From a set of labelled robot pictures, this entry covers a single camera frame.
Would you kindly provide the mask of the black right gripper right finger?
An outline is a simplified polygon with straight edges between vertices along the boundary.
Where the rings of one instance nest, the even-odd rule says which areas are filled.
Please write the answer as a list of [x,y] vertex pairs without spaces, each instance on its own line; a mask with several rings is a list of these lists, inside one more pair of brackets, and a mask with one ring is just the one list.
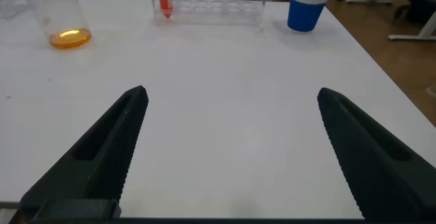
[[434,222],[435,167],[346,96],[322,88],[317,102],[364,219]]

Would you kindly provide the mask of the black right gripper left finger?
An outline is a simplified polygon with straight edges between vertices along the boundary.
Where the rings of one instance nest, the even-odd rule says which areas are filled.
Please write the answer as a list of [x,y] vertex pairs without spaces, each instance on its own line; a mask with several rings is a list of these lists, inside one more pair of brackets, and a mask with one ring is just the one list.
[[22,207],[49,199],[119,201],[148,106],[143,86],[123,93],[23,195]]

